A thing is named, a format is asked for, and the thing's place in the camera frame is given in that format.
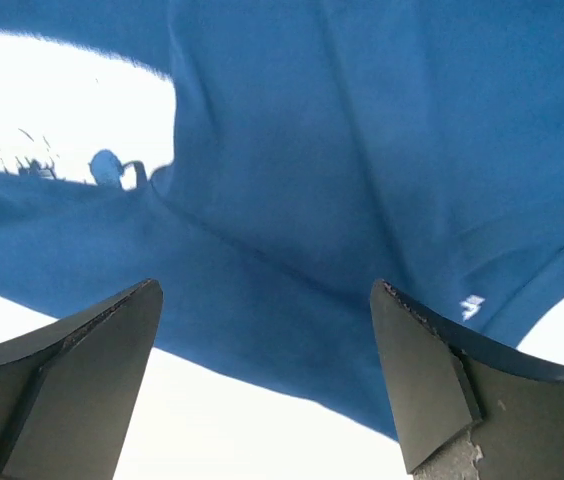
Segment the blue printed t shirt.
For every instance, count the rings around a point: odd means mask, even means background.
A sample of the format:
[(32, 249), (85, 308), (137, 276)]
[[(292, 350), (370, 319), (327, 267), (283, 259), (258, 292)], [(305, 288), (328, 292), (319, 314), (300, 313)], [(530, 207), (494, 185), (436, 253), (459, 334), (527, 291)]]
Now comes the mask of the blue printed t shirt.
[(161, 349), (386, 436), (375, 280), (511, 346), (564, 298), (564, 1), (0, 1), (0, 29), (177, 101), (133, 190), (0, 173), (1, 297), (156, 279)]

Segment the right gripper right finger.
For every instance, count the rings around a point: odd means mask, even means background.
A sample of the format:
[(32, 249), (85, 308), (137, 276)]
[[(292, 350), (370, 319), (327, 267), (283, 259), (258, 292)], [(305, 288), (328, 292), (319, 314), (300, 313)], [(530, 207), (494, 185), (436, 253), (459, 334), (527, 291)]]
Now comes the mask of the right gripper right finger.
[(564, 365), (459, 325), (381, 280), (371, 312), (413, 478), (564, 480)]

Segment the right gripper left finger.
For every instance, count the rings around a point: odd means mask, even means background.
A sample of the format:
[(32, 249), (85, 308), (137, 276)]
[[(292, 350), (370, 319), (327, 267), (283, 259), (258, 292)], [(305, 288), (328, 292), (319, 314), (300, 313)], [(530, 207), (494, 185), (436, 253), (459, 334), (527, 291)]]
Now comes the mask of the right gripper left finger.
[(163, 292), (145, 280), (0, 343), (0, 479), (111, 479)]

